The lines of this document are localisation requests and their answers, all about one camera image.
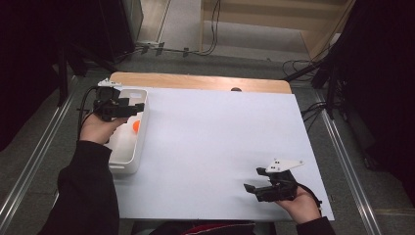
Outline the dark cabinet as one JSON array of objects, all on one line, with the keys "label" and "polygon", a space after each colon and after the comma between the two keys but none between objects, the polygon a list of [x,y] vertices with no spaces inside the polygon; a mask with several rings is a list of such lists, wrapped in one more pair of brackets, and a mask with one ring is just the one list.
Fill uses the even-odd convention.
[{"label": "dark cabinet", "polygon": [[104,23],[102,57],[113,62],[135,49],[144,20],[141,0],[99,0]]}]

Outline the white board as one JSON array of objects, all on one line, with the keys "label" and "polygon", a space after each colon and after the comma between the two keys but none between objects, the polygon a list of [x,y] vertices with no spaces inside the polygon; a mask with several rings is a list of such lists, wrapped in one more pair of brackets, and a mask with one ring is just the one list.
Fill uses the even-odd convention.
[{"label": "white board", "polygon": [[294,95],[151,88],[148,101],[138,170],[115,180],[121,217],[286,220],[245,189],[275,160],[300,162],[294,178],[334,216]]}]

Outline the wooden table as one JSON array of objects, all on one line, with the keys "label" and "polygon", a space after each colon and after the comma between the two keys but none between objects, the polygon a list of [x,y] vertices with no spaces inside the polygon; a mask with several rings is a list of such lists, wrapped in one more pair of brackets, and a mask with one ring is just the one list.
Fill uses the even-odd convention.
[{"label": "wooden table", "polygon": [[110,76],[110,80],[126,86],[222,91],[239,88],[243,92],[292,93],[290,84],[284,80],[153,72],[115,72]]}]

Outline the person's left hand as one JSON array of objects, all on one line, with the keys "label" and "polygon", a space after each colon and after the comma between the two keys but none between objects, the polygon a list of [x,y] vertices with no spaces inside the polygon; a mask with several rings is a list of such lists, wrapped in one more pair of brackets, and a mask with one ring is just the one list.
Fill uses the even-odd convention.
[{"label": "person's left hand", "polygon": [[106,144],[116,129],[127,123],[126,117],[119,117],[112,121],[102,121],[95,114],[89,116],[82,124],[79,140],[97,144]]}]

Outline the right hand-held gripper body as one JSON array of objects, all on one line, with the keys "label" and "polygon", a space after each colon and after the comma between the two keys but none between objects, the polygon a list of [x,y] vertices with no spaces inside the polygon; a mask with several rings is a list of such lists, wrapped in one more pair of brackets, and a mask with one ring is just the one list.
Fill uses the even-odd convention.
[{"label": "right hand-held gripper body", "polygon": [[298,183],[291,170],[303,165],[303,161],[275,159],[266,172],[270,186],[257,188],[255,194],[259,202],[292,201],[297,196]]}]

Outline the black stand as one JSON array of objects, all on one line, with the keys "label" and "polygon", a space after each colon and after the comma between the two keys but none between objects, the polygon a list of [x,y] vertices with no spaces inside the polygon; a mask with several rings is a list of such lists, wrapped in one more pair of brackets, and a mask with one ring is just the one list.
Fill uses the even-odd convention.
[{"label": "black stand", "polygon": [[109,72],[116,72],[116,68],[95,55],[90,50],[87,50],[76,44],[61,45],[58,50],[58,84],[59,84],[59,102],[58,107],[64,104],[64,101],[69,97],[69,85],[68,85],[68,68],[69,57],[74,57],[74,53],[78,53],[83,57],[86,57],[104,68]]},{"label": "black stand", "polygon": [[316,62],[308,61],[308,65],[305,68],[295,71],[294,73],[287,74],[284,77],[284,80],[291,82],[313,71],[316,71],[316,74],[311,79],[311,86],[314,89],[321,89],[324,85],[327,85],[325,110],[329,118],[333,119],[333,110],[336,107],[335,94],[337,79],[339,78],[339,70],[333,62],[325,58]]}]

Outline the white plastic bin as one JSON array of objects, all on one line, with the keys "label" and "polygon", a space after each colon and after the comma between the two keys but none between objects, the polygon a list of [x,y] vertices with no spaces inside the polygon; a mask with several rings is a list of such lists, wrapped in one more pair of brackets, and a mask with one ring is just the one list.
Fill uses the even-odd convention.
[{"label": "white plastic bin", "polygon": [[[128,122],[118,127],[111,136],[106,147],[112,149],[109,160],[110,171],[114,174],[132,174],[139,167],[141,153],[144,147],[150,105],[148,103],[148,92],[143,89],[123,89],[120,91],[121,98],[129,99],[129,106],[144,103],[145,109],[142,113],[132,116]],[[140,128],[135,133],[132,125],[140,120]]]}]

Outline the person's dark clothing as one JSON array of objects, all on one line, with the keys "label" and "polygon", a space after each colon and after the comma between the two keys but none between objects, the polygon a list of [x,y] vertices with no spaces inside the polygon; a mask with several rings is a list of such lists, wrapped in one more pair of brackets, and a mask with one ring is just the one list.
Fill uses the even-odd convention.
[{"label": "person's dark clothing", "polygon": [[277,235],[275,225],[252,221],[166,221],[133,224],[131,235]]}]

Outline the aluminium floor rail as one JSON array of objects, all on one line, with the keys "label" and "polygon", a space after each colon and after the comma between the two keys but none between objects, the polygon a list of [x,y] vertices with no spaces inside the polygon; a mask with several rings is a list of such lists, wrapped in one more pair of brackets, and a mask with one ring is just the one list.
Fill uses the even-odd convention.
[{"label": "aluminium floor rail", "polygon": [[73,76],[69,83],[69,96],[64,103],[55,110],[48,125],[45,127],[40,140],[37,142],[30,158],[23,168],[17,182],[8,194],[5,203],[0,209],[0,235],[4,235],[9,224],[18,210],[23,197],[35,175],[39,169],[47,150],[52,143],[61,123],[63,122],[69,107],[73,100],[73,95],[77,89],[79,78]]},{"label": "aluminium floor rail", "polygon": [[309,137],[339,235],[384,235],[336,122],[322,110]]}]

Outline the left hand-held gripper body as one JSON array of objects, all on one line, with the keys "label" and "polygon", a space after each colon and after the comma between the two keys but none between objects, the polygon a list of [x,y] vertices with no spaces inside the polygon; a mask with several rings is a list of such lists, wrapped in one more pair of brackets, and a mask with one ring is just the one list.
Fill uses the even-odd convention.
[{"label": "left hand-held gripper body", "polygon": [[93,102],[93,113],[103,121],[111,121],[114,118],[129,118],[129,105],[121,107],[118,104],[120,91],[117,88],[120,83],[105,78],[98,82],[96,98]]}]

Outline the person's right hand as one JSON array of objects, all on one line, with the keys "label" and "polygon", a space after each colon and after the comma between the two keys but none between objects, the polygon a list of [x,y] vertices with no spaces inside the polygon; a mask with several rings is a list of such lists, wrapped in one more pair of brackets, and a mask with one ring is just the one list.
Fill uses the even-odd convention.
[{"label": "person's right hand", "polygon": [[301,187],[297,189],[297,196],[292,201],[276,201],[276,204],[284,209],[296,224],[321,218],[313,197]]}]

